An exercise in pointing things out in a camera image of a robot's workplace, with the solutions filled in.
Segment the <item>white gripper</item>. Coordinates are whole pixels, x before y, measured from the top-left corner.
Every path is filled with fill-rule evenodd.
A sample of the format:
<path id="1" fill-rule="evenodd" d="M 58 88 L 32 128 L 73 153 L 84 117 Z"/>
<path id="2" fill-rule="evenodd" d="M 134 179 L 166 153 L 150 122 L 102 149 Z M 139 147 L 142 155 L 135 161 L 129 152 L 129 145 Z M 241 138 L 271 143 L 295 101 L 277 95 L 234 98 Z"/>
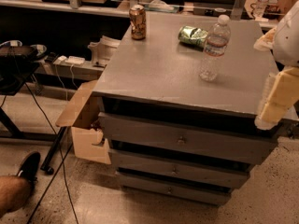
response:
<path id="1" fill-rule="evenodd" d="M 255 126 L 271 130 L 288 110 L 299 101 L 299 1 L 283 19 L 256 40 L 253 47 L 260 51 L 273 49 L 275 60 L 285 67 L 277 74 L 270 73 L 263 87 Z"/>

